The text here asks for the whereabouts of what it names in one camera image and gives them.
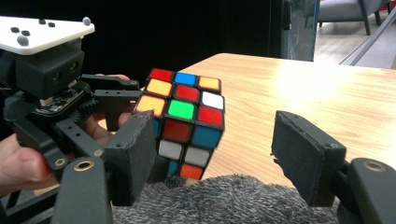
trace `cube face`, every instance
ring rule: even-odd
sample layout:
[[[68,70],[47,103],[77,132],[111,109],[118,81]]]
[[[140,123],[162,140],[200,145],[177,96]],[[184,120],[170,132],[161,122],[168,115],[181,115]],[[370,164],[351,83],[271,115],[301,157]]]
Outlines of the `cube face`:
[[[201,179],[224,132],[218,78],[154,68],[134,113],[154,110],[158,154],[169,175]]]

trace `fuzzy gray cloth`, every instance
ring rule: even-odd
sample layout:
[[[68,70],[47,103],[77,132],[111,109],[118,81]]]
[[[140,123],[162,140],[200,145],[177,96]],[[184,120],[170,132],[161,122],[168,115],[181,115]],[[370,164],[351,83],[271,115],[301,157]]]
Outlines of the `fuzzy gray cloth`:
[[[166,184],[146,186],[132,207],[115,207],[115,223],[338,223],[337,202],[309,208],[295,189],[264,185],[247,175],[173,189]]]

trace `chair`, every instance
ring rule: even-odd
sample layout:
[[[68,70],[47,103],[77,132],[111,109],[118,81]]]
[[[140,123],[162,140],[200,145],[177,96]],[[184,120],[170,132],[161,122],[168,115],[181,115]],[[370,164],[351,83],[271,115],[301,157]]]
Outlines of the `chair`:
[[[379,9],[387,5],[390,13],[390,0],[322,0],[319,5],[319,27],[323,22],[364,21],[366,34],[370,35],[368,16],[375,14],[375,22],[381,24]]]

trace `wooden table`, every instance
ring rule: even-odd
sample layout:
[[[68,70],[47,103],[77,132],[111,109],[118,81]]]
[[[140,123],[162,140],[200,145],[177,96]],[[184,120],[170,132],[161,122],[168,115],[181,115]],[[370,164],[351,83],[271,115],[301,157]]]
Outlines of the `wooden table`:
[[[396,70],[218,54],[182,71],[222,81],[226,130],[204,178],[245,174],[291,186],[270,155],[277,110],[340,141],[347,161],[396,168]]]

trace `human hand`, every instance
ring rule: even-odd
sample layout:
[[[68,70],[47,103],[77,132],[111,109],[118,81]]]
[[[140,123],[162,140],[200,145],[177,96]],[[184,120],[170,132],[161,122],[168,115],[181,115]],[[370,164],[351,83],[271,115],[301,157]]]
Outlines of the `human hand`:
[[[124,75],[111,76],[129,79]],[[121,114],[119,125],[121,126],[130,116],[129,113]],[[102,146],[113,135],[98,124],[103,118],[103,114],[95,114],[87,119],[83,127],[85,132]],[[0,142],[0,196],[20,189],[44,189],[56,183],[41,153],[29,147],[21,147],[15,134]]]

